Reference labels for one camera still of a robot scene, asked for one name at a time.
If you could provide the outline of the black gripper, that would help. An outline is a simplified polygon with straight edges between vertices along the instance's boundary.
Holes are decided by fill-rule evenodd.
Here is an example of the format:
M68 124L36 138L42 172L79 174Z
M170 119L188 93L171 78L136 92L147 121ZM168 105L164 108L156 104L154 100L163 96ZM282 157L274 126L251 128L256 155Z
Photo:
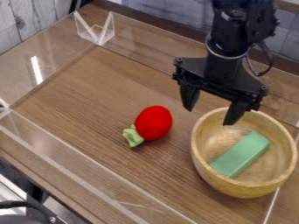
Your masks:
M223 124L234 125L251 109L259 110L267 86L247 72L240 59L174 59L172 78L180 86L182 105L192 111L200 91L231 101Z

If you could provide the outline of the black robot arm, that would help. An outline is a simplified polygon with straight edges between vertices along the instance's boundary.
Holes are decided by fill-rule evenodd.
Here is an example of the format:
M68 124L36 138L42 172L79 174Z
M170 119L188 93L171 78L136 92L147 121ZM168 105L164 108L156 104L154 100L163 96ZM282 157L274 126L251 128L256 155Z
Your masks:
M211 0L214 19L206 38L204 58L178 57L172 78L180 86L182 104L192 110L204 91L231 102L223 123L235 124L246 112L258 110L268 87L258 78L248 52L276 34L275 0Z

